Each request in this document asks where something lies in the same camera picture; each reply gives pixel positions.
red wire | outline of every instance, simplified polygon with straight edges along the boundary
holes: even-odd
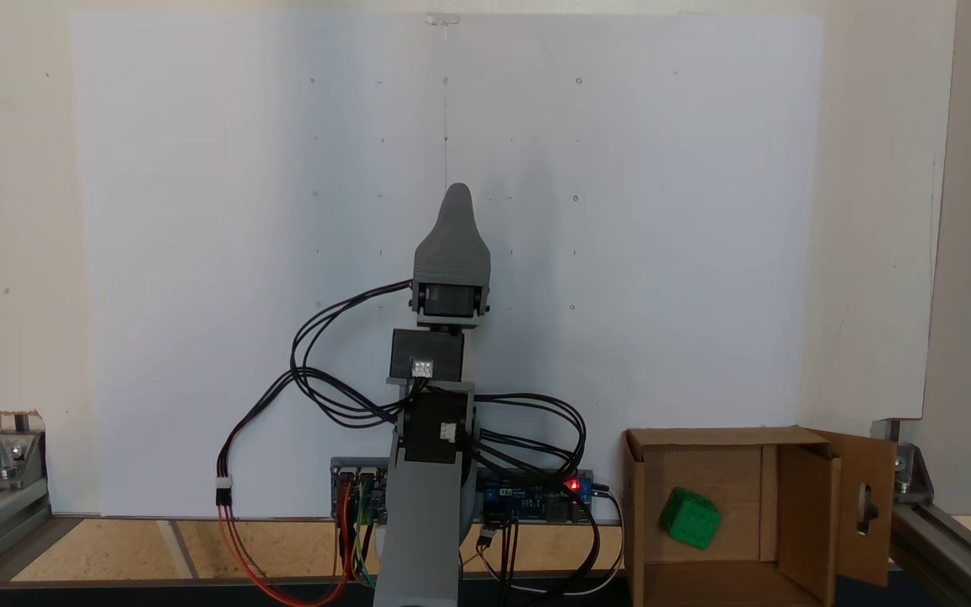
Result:
[[[223,542],[227,543],[228,550],[231,552],[231,556],[234,556],[234,560],[239,562],[240,567],[242,567],[244,572],[246,572],[249,579],[253,581],[255,585],[257,585],[257,588],[261,588],[261,591],[265,592],[266,595],[269,595],[274,600],[277,600],[277,602],[285,604],[286,607],[323,607],[325,604],[330,604],[343,595],[343,591],[346,590],[347,577],[350,576],[351,566],[350,562],[348,562],[348,558],[351,557],[350,535],[343,533],[343,527],[346,525],[346,515],[344,514],[344,511],[346,511],[346,501],[347,499],[350,499],[350,495],[351,485],[346,484],[346,488],[344,488],[344,491],[340,493],[340,498],[336,503],[335,508],[335,532],[343,537],[343,575],[340,576],[340,581],[338,584],[336,584],[335,590],[324,599],[321,599],[318,603],[307,603],[303,602],[303,600],[297,600],[293,596],[286,595],[276,590],[276,588],[271,587],[271,585],[265,583],[265,581],[261,580],[259,577],[257,577],[257,575],[255,575],[253,568],[246,564],[246,557],[243,556],[242,550],[239,549],[238,543],[232,542],[230,535],[228,535],[228,531],[231,530],[231,526],[234,524],[234,521],[231,519],[230,511],[224,513],[224,507],[217,508],[220,534],[223,535]]]

white board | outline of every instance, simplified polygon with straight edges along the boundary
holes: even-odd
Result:
[[[577,405],[601,481],[620,483],[626,427],[795,422],[821,34],[810,16],[74,17],[103,514],[211,515],[216,453],[294,330],[410,277],[454,181],[493,253],[467,375]],[[379,300],[315,364],[392,399],[390,330],[412,322]],[[571,439],[539,415],[483,424]],[[236,510],[327,515],[328,458],[388,448],[289,392],[235,445]]]

wire connector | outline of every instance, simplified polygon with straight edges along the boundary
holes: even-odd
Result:
[[[231,506],[231,475],[216,477],[216,506]]]
[[[482,551],[489,548],[490,544],[493,543],[494,535],[496,535],[496,527],[483,525],[481,531],[478,531],[478,542],[475,543],[475,550]]]

cardboard box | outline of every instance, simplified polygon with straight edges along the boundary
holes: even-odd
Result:
[[[833,604],[837,575],[886,585],[893,443],[795,426],[636,429],[625,442],[633,606]],[[676,486],[722,512],[705,551],[659,525]]]

cable bundle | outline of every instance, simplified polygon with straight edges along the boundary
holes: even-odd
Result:
[[[290,369],[288,370],[290,378],[293,379],[298,389],[304,395],[312,400],[313,403],[316,403],[329,419],[340,424],[340,426],[374,427],[380,426],[380,424],[385,422],[395,423],[398,412],[407,404],[409,399],[412,399],[413,396],[421,392],[421,388],[425,385],[424,381],[416,381],[404,399],[387,405],[377,405],[372,400],[367,399],[366,396],[363,396],[357,389],[344,384],[343,381],[332,377],[328,373],[323,372],[323,370],[311,368],[311,366],[307,365],[309,353],[313,351],[313,346],[316,345],[317,339],[320,338],[321,334],[325,333],[328,325],[332,324],[332,321],[335,321],[335,319],[338,319],[343,312],[361,306],[361,304],[366,303],[366,301],[374,297],[386,295],[386,293],[396,293],[410,287],[411,281],[400,281],[385,285],[385,287],[377,287],[371,289],[371,291],[362,293],[362,295],[356,295],[350,299],[344,299],[339,303],[334,303],[328,308],[324,308],[324,310],[314,314],[313,318],[309,319],[307,323],[299,328],[298,333],[294,334],[292,346],[290,346]],[[308,338],[309,334],[313,334],[313,338],[309,339],[305,353],[302,354],[302,364],[300,365],[297,362],[298,349],[302,345],[302,342]],[[350,399],[353,404],[347,404],[346,402],[341,402],[340,400],[332,399],[330,396],[323,395],[323,393],[317,391],[309,383],[311,379],[317,380],[321,384],[329,385],[336,392]]]

